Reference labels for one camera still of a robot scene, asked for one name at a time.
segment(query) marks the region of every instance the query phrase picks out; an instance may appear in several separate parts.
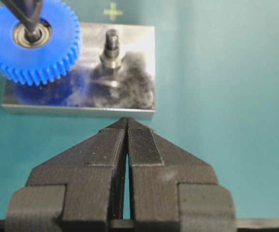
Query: gripper jaw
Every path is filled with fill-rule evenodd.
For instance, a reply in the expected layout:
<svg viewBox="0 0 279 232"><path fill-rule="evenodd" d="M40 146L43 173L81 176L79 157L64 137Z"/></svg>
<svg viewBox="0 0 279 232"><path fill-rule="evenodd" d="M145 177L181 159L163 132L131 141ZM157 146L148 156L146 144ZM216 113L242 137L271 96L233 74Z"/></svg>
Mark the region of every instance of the gripper jaw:
<svg viewBox="0 0 279 232"><path fill-rule="evenodd" d="M236 231L213 168L132 118L35 167L11 199L6 231L108 231L122 219L127 154L135 231Z"/></svg>

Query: metal plate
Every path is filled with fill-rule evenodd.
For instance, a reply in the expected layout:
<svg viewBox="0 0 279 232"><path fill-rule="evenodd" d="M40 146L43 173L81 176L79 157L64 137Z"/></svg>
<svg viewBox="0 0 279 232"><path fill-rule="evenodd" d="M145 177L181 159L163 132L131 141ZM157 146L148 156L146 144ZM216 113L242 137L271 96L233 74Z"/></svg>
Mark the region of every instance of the metal plate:
<svg viewBox="0 0 279 232"><path fill-rule="evenodd" d="M82 23L82 54L54 83L27 86L6 81L2 107L10 113L69 116L132 116L154 113L154 27ZM108 29L119 32L125 53L119 69L104 69L100 55Z"/></svg>

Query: yellow cross mark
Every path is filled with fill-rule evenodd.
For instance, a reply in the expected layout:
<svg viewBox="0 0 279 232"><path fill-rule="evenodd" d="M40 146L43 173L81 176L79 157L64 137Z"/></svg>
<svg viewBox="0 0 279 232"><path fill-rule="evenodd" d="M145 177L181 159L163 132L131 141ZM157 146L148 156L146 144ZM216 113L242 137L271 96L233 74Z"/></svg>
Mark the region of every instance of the yellow cross mark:
<svg viewBox="0 0 279 232"><path fill-rule="evenodd" d="M105 15L109 15L111 17L111 21L116 20L116 16L118 15L124 15L123 11L117 10L117 3L111 2L111 9L110 10L104 10L103 12Z"/></svg>

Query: blue gear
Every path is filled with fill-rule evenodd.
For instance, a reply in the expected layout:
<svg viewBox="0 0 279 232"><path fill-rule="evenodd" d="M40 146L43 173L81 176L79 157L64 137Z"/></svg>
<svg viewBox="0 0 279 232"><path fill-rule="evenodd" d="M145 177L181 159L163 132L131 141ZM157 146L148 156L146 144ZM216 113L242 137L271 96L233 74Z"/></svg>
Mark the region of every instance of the blue gear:
<svg viewBox="0 0 279 232"><path fill-rule="evenodd" d="M9 80L37 86L54 82L75 65L81 48L80 22L75 12L59 0L44 0L40 19L49 23L52 35L41 47L24 48L13 39L19 20L0 7L0 72Z"/></svg>

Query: teal surface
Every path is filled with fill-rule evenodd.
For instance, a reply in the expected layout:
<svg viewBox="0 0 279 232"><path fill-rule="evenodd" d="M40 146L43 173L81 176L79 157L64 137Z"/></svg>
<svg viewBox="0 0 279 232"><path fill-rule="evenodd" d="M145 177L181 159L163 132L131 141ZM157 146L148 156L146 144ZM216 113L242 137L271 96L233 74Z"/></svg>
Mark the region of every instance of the teal surface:
<svg viewBox="0 0 279 232"><path fill-rule="evenodd" d="M81 21L111 22L110 1L67 2ZM142 122L210 163L238 217L279 218L279 1L116 3L115 23L155 26L156 113ZM0 218L35 165L115 120L0 107Z"/></svg>

